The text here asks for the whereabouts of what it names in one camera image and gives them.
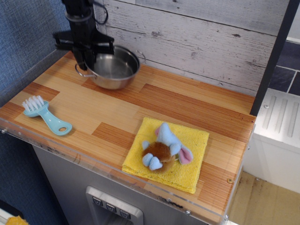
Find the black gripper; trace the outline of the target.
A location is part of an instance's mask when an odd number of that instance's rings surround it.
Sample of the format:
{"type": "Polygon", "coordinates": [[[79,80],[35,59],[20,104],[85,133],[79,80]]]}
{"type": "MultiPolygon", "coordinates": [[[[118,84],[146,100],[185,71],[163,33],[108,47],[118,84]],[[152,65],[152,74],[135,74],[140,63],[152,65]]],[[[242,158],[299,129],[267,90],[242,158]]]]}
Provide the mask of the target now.
{"type": "Polygon", "coordinates": [[[71,19],[69,25],[70,30],[55,32],[53,37],[57,48],[72,49],[80,69],[93,69],[97,53],[114,53],[114,38],[99,32],[94,18],[71,19]]]}

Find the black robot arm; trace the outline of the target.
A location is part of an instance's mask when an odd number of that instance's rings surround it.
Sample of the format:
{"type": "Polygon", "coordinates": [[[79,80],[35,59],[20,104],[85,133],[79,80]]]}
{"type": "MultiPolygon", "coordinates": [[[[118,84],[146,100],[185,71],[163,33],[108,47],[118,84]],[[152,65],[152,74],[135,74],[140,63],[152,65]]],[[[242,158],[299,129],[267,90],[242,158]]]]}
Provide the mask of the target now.
{"type": "Polygon", "coordinates": [[[106,7],[94,0],[64,0],[70,30],[53,33],[56,47],[70,50],[82,70],[93,69],[99,53],[114,54],[114,38],[97,30],[97,25],[104,25],[108,20],[106,7]],[[105,12],[103,21],[96,19],[94,6],[105,12]]]}

